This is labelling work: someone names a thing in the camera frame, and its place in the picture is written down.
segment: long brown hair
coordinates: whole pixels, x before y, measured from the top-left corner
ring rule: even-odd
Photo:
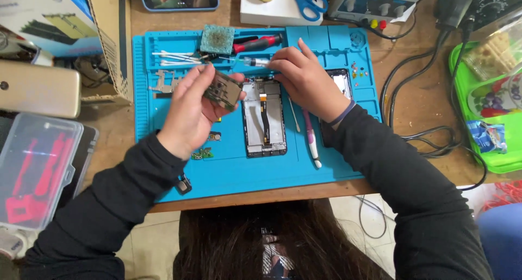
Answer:
[[[300,280],[391,279],[351,243],[328,199],[182,212],[175,280],[262,280],[262,229],[278,236]]]

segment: black sleeve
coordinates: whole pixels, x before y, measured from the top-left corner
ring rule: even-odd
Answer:
[[[493,279],[466,199],[417,149],[356,105],[336,132],[336,150],[398,215],[400,279]]]
[[[123,162],[97,173],[90,187],[56,212],[27,251],[21,279],[124,279],[114,253],[158,196],[179,181],[185,164],[155,133],[141,140]]]

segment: gold phone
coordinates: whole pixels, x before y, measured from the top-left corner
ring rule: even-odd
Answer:
[[[76,118],[81,89],[76,70],[0,60],[0,109]]]

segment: wooden desk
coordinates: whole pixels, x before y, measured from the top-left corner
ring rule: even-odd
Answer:
[[[433,6],[436,0],[424,0],[419,4],[417,26],[405,38],[391,43],[369,34],[370,48],[375,73],[375,81],[380,91],[390,71],[404,58],[427,51],[434,46],[438,31],[435,30]],[[132,35],[142,35],[146,31],[197,30],[206,23],[234,27],[264,27],[240,23],[240,0],[221,0],[221,5],[214,12],[193,13],[150,13],[143,8],[140,0],[131,2]],[[397,35],[411,26],[412,20],[398,26],[390,24],[386,29],[389,35]],[[395,132],[401,135],[417,133],[440,125],[455,127],[456,118],[446,101],[447,58],[452,47],[459,43],[455,32],[446,42],[443,53],[434,66],[413,82],[404,86],[397,96],[395,108]],[[409,63],[395,76],[390,93],[395,85],[420,70],[429,59]],[[119,163],[128,148],[134,144],[134,109],[132,107],[101,107],[99,110],[82,109],[80,120],[100,130],[100,139],[89,167],[85,186],[90,185],[92,177],[98,171],[113,167]],[[429,136],[435,143],[446,143],[444,133]],[[426,145],[419,145],[421,150],[429,150]],[[443,174],[457,185],[468,185],[479,181],[482,168],[475,163],[464,150],[455,150],[448,157],[430,160]],[[490,173],[487,182],[511,181],[522,179],[522,171],[505,175]],[[187,201],[161,203],[152,212],[171,210],[190,210],[228,205],[256,204],[276,201],[302,200],[308,198],[342,197],[368,194],[374,191],[364,179],[342,182],[322,183],[286,189],[266,190],[251,193],[223,195],[219,197],[199,198]]]

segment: red screwdriver handle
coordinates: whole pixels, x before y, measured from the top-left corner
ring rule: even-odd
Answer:
[[[234,50],[234,54],[238,54],[241,52],[248,52],[254,50],[264,50],[273,45],[280,44],[283,41],[283,35],[278,34],[275,36],[263,36],[260,39],[251,40],[245,43],[233,44],[232,49]]]

